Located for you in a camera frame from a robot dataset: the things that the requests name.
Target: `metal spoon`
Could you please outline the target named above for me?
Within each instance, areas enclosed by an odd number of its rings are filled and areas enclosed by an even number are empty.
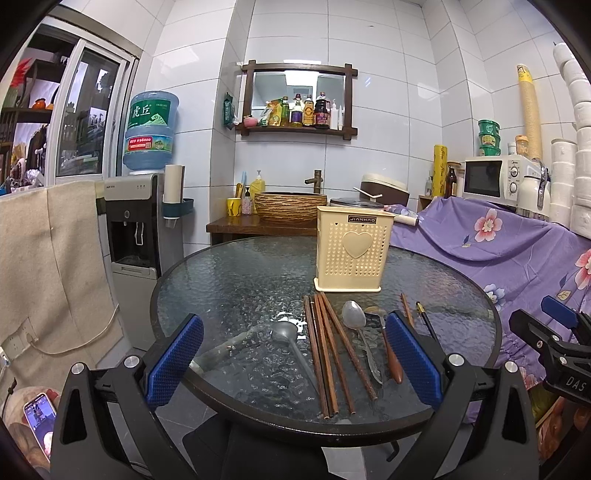
[[[318,392],[316,376],[314,375],[314,372],[308,365],[308,362],[306,361],[304,355],[302,355],[300,349],[297,347],[295,343],[297,340],[297,326],[286,320],[275,322],[273,324],[273,331],[271,333],[271,337],[273,338],[273,340],[276,340],[278,342],[290,344],[291,350],[294,352],[295,357],[298,359],[298,362],[304,368],[304,371],[306,372],[306,375],[308,375],[310,382],[312,382],[312,385],[314,385],[314,388]]]
[[[371,350],[368,345],[367,338],[363,334],[362,328],[365,327],[365,313],[363,312],[362,308],[357,305],[352,300],[348,300],[343,305],[343,323],[350,329],[357,330],[359,337],[363,340],[365,344],[365,350],[367,351],[368,356],[368,365],[369,369],[371,370],[371,374],[376,379],[380,385],[383,385],[382,382],[382,374],[379,371],[378,366],[375,363],[374,356],[371,353]]]

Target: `storage box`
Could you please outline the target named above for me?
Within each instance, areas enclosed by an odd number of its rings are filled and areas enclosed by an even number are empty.
[[[320,291],[380,291],[394,215],[318,207],[316,278]]]

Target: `round glass table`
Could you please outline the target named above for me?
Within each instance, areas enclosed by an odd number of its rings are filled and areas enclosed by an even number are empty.
[[[152,328],[157,338],[170,336],[189,313],[199,315],[204,340],[185,384],[219,414],[267,436],[342,447],[375,445],[419,432],[432,411],[406,376],[400,385],[390,377],[379,321],[369,319],[363,330],[383,385],[371,377],[357,332],[346,330],[378,399],[370,400],[333,328],[356,413],[349,413],[333,367],[340,413],[323,418],[314,385],[293,351],[271,337],[274,322],[295,323],[297,346],[312,367],[302,296],[315,293],[315,272],[315,237],[263,236],[202,250],[159,279],[151,299]],[[363,309],[404,311],[404,292],[419,333],[428,335],[414,308],[417,301],[446,353],[461,353],[473,365],[493,366],[501,344],[499,316],[489,297],[463,274],[390,247],[381,287],[379,293],[327,296],[341,319],[347,300]]]

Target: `yellow soap bottle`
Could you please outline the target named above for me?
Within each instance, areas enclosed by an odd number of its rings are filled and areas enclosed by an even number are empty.
[[[261,171],[256,171],[258,175],[251,183],[252,213],[256,213],[256,194],[265,191],[265,180],[261,178]]]

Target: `phone screen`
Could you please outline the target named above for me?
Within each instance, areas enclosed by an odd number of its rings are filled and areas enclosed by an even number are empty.
[[[47,395],[41,394],[33,398],[24,407],[25,417],[31,430],[49,460],[51,458],[51,441],[56,422],[56,412]]]

